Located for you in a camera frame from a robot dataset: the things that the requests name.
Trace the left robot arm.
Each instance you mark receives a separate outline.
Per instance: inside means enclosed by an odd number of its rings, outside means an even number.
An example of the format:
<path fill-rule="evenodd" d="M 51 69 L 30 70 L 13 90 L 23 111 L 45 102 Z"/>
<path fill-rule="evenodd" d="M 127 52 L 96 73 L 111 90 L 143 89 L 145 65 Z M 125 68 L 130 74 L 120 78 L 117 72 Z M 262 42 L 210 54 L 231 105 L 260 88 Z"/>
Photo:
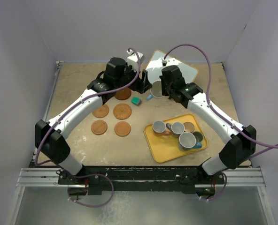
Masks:
<path fill-rule="evenodd" d="M 37 153 L 43 153 L 49 161 L 66 170 L 69 179 L 75 184 L 85 180 L 84 166 L 72 156 L 66 139 L 83 119 L 103 106 L 118 91 L 129 87 L 133 91 L 144 93 L 151 87 L 146 73 L 139 76 L 144 58 L 141 53 L 132 53 L 126 60 L 111 58 L 105 70 L 90 82 L 74 103 L 49 121 L 39 120 L 36 123 Z"/>

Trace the dark brown ringed coaster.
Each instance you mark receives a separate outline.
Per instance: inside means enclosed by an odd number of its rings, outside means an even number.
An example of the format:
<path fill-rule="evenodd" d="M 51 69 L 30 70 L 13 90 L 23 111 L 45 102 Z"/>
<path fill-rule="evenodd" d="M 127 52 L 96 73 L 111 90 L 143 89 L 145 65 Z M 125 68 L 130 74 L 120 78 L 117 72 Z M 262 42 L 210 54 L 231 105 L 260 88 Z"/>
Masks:
<path fill-rule="evenodd" d="M 120 91 L 117 91 L 115 94 L 115 98 L 118 100 L 126 100 L 131 96 L 131 89 L 125 88 Z"/>

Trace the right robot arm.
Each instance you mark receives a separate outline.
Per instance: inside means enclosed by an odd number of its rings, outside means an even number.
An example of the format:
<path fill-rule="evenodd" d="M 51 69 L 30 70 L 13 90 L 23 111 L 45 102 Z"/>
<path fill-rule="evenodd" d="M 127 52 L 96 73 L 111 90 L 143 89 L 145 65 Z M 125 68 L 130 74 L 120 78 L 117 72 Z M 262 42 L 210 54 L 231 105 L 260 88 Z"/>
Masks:
<path fill-rule="evenodd" d="M 184 108 L 202 118 L 221 138 L 225 146 L 216 157 L 201 164 L 198 180 L 209 183 L 214 174 L 224 169 L 235 169 L 255 153 L 255 143 L 244 137 L 256 138 L 256 129 L 245 127 L 231 119 L 213 102 L 208 102 L 206 93 L 197 84 L 186 83 L 178 66 L 166 66 L 160 76 L 162 94 L 180 103 Z"/>

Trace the grey handled mug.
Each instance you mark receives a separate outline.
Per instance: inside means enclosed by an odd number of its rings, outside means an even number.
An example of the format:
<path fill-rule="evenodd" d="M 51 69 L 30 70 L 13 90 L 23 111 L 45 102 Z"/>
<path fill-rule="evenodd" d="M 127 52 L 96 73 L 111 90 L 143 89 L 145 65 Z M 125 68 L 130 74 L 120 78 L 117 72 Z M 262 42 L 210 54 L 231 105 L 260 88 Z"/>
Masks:
<path fill-rule="evenodd" d="M 185 131 L 185 126 L 181 122 L 174 122 L 171 125 L 171 131 L 174 135 L 180 135 Z"/>

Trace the plain orange coaster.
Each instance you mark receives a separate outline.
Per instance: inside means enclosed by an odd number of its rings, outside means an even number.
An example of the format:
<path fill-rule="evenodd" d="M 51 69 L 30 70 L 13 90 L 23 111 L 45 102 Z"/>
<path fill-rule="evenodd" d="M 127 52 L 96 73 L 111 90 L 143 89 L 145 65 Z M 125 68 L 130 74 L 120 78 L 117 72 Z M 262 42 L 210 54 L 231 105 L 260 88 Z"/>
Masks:
<path fill-rule="evenodd" d="M 128 122 L 118 122 L 114 127 L 115 133 L 120 137 L 125 137 L 131 132 L 131 126 Z"/>
<path fill-rule="evenodd" d="M 96 120 L 91 125 L 91 131 L 95 135 L 102 135 L 107 131 L 108 125 L 103 120 Z"/>

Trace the light woven coaster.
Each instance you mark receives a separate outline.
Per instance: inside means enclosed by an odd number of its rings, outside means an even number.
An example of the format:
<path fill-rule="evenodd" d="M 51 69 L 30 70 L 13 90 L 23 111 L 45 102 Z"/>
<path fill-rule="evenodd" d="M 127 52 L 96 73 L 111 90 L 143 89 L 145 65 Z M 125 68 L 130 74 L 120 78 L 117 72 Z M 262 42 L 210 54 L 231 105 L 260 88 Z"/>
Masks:
<path fill-rule="evenodd" d="M 117 104 L 113 109 L 113 115 L 119 120 L 127 119 L 131 116 L 131 114 L 132 109 L 128 104 Z"/>
<path fill-rule="evenodd" d="M 109 107 L 104 104 L 103 106 L 99 107 L 98 109 L 93 111 L 93 116 L 96 118 L 104 118 L 109 113 Z"/>

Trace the blue patterned mug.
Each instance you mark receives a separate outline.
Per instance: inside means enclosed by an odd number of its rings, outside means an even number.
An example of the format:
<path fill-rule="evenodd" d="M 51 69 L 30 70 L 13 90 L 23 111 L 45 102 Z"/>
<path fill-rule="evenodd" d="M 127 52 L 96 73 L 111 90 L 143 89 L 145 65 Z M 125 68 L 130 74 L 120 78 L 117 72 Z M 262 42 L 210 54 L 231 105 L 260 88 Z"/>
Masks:
<path fill-rule="evenodd" d="M 202 144 L 198 142 L 192 133 L 183 132 L 178 137 L 178 148 L 181 151 L 189 151 L 191 149 L 199 149 Z"/>

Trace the large teal mug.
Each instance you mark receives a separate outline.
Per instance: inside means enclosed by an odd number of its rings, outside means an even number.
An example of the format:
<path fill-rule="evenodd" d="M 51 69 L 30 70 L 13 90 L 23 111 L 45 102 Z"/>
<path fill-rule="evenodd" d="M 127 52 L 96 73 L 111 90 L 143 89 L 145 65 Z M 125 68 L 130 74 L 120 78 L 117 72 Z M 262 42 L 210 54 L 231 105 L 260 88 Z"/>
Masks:
<path fill-rule="evenodd" d="M 147 101 L 151 100 L 152 98 L 162 98 L 162 84 L 161 81 L 156 81 L 152 84 L 150 89 L 150 95 L 146 98 Z"/>

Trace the pink handled patterned mug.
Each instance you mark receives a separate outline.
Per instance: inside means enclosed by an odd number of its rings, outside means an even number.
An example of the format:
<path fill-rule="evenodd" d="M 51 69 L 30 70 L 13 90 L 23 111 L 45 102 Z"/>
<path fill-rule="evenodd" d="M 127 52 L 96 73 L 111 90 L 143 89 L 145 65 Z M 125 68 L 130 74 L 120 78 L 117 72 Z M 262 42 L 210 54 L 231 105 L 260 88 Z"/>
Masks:
<path fill-rule="evenodd" d="M 170 135 L 170 131 L 167 130 L 166 124 L 161 120 L 155 121 L 152 124 L 152 129 L 155 136 Z"/>

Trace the plain orange front coaster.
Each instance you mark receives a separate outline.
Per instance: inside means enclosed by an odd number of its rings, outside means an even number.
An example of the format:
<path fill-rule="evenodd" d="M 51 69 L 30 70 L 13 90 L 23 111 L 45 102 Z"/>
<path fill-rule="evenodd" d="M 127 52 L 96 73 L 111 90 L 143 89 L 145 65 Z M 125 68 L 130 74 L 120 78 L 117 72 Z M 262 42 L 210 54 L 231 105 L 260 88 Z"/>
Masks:
<path fill-rule="evenodd" d="M 114 127 L 115 133 L 120 137 L 125 137 L 131 132 L 131 126 L 128 122 L 118 122 Z"/>

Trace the light woven front coaster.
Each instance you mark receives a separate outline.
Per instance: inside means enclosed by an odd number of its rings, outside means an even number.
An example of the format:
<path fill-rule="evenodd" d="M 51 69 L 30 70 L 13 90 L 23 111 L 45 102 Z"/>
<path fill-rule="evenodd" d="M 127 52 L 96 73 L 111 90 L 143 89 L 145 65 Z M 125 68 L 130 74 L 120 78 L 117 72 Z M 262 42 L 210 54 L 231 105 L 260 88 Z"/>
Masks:
<path fill-rule="evenodd" d="M 131 116 L 131 114 L 132 109 L 128 104 L 117 104 L 113 109 L 113 115 L 119 120 L 127 119 Z"/>

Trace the small orange cup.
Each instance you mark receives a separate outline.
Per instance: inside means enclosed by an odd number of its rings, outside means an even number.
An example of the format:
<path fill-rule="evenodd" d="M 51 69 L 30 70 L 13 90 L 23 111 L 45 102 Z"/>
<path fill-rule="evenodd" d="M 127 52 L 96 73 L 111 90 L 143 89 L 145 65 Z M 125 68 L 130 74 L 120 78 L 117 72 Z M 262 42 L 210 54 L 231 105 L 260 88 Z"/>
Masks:
<path fill-rule="evenodd" d="M 195 131 L 195 125 L 191 122 L 184 123 L 185 132 L 192 133 Z"/>

